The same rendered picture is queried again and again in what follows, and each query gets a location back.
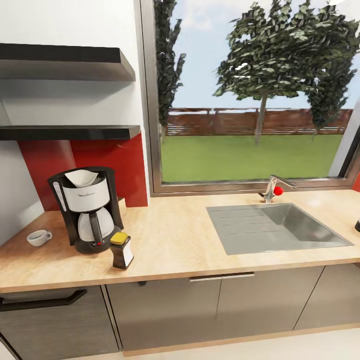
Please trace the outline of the paper coffee filter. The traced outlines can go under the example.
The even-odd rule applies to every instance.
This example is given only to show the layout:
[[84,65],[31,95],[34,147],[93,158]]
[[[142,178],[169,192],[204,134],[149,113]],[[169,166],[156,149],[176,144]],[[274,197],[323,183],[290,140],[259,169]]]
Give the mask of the paper coffee filter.
[[66,177],[79,189],[90,187],[97,175],[97,173],[88,170],[77,170],[66,173]]

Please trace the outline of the coffee cup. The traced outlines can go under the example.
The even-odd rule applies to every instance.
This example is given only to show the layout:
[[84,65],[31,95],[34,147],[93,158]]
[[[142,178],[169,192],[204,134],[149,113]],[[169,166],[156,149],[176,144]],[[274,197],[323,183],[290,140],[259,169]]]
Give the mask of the coffee cup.
[[52,238],[52,233],[46,230],[37,230],[30,234],[26,239],[30,244],[36,247],[44,245],[47,240]]

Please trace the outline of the bottle of coffee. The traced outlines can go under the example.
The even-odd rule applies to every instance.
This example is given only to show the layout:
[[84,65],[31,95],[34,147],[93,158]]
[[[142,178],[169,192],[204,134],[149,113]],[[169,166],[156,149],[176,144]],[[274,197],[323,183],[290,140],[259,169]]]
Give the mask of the bottle of coffee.
[[122,270],[127,270],[132,261],[134,255],[130,249],[131,236],[127,233],[118,232],[110,240],[108,244],[110,250],[113,253],[112,266]]

